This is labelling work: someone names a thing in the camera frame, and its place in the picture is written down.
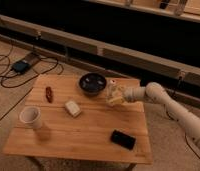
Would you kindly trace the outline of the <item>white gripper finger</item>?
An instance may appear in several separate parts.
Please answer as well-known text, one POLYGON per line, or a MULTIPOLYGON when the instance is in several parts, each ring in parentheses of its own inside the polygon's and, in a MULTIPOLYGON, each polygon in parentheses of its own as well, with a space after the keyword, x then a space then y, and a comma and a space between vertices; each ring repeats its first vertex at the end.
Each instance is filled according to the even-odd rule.
POLYGON ((124 91, 124 86, 116 86, 116 89, 115 91, 118 91, 118 92, 123 92, 124 91))
POLYGON ((122 104, 123 102, 124 102, 123 97, 115 97, 109 100, 109 104, 111 106, 119 105, 122 104))

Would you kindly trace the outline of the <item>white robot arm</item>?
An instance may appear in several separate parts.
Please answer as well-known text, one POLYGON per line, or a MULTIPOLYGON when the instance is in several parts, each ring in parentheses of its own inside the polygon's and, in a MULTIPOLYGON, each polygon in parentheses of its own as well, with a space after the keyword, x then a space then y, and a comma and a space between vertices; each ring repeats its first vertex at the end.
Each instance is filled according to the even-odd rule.
POLYGON ((200 150, 200 118, 169 96, 160 84, 150 82, 139 87, 111 85, 107 95, 112 106, 137 101, 163 105, 200 150))

